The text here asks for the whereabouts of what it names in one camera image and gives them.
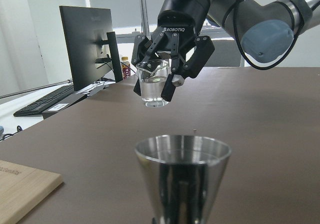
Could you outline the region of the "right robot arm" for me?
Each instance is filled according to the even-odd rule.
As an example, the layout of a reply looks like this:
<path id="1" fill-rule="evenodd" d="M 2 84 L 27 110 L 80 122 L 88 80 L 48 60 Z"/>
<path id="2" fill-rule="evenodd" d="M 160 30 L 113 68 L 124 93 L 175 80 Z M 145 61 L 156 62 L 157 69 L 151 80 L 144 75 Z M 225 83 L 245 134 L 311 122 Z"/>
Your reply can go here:
<path id="1" fill-rule="evenodd" d="M 171 73 L 161 96 L 170 101 L 175 88 L 195 78 L 214 45 L 200 32 L 205 20 L 215 22 L 235 39 L 245 59 L 258 61 L 257 69 L 277 66 L 297 38 L 319 25 L 320 0 L 277 0 L 261 6 L 254 0 L 164 0 L 157 28 L 150 37 L 134 41 L 132 63 L 171 59 Z"/>

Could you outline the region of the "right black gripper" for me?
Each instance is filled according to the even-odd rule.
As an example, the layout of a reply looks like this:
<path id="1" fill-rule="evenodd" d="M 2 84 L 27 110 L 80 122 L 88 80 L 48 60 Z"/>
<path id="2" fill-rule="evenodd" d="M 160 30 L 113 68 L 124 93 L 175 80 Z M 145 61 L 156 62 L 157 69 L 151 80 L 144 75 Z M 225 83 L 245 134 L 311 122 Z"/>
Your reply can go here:
<path id="1" fill-rule="evenodd" d="M 182 86 L 187 77 L 197 77 L 215 50 L 210 37 L 199 36 L 211 1 L 164 0 L 151 40 L 146 35 L 137 35 L 134 39 L 131 61 L 134 66 L 154 59 L 155 53 L 170 53 L 171 73 L 161 92 L 167 102 L 172 100 L 176 87 Z M 185 61 L 183 55 L 193 47 L 196 50 Z"/>

